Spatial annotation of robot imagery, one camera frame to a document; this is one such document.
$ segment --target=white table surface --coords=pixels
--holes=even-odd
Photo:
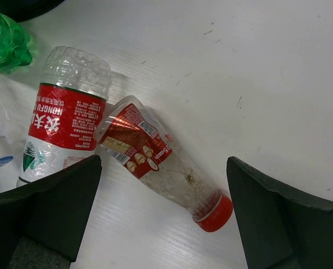
[[[23,25],[40,53],[28,72],[0,77],[16,152],[0,191],[15,186],[46,57],[67,45],[107,60],[117,73],[109,102],[139,97],[221,187],[237,156],[333,200],[333,0],[66,0]],[[207,234],[99,153],[73,269],[247,268],[234,215]]]

